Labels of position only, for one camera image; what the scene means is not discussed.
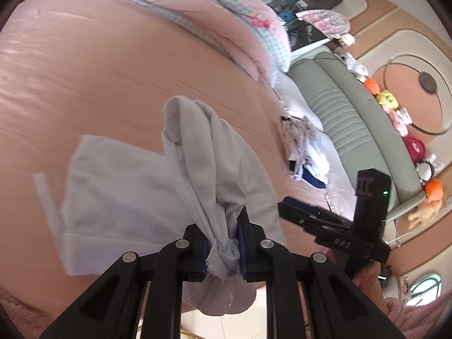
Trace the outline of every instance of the metal rivet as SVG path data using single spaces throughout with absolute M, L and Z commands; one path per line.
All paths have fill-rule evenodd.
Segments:
M 124 262 L 132 262 L 136 260 L 136 255 L 133 252 L 126 252 L 123 255 L 123 261 Z
M 273 246 L 275 246 L 275 243 L 272 240 L 262 240 L 260 242 L 260 245 L 264 248 L 264 249 L 271 249 Z
M 318 262 L 319 264 L 323 264 L 326 261 L 326 256 L 324 254 L 322 254 L 321 252 L 316 252 L 312 256 L 312 259 L 315 262 Z
M 184 249 L 186 247 L 189 247 L 190 242 L 188 242 L 187 240 L 177 240 L 176 241 L 176 247 L 178 249 Z

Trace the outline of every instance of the pink blanket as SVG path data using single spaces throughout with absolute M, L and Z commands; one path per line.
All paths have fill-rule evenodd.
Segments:
M 389 308 L 388 318 L 399 328 L 407 339 L 422 339 L 439 318 L 452 292 L 442 294 L 425 306 L 404 306 L 397 298 L 385 300 Z
M 290 44 L 276 13 L 260 0 L 144 0 L 203 27 L 254 80 L 288 71 Z

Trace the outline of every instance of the bed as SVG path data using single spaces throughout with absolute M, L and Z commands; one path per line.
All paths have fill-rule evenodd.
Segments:
M 2 145 L 0 286 L 60 314 L 95 276 L 59 262 L 32 175 L 59 203 L 83 134 L 163 152 L 161 108 L 184 94 L 209 104 L 247 141 L 282 200 L 328 208 L 325 194 L 288 176 L 274 92 L 187 31 L 128 0 L 26 0 L 0 34 Z M 289 249 L 319 247 L 281 221 Z

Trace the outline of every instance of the gray sofa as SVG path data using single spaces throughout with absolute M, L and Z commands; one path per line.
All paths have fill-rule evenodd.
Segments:
M 391 176 L 387 222 L 424 199 L 399 133 L 374 97 L 327 47 L 298 57 L 288 76 L 322 121 L 353 187 L 359 170 L 376 168 Z

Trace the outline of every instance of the gray cloth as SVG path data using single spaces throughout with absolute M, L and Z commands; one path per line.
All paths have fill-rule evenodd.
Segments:
M 196 223 L 209 240 L 209 277 L 187 283 L 183 299 L 207 315 L 239 313 L 255 287 L 240 275 L 235 239 L 250 221 L 284 244 L 277 200 L 259 159 L 206 104 L 177 96 L 164 106 L 166 157 L 98 136 L 83 136 L 56 209 L 42 174 L 37 190 L 66 273 L 101 274 L 127 251 L 159 251 Z

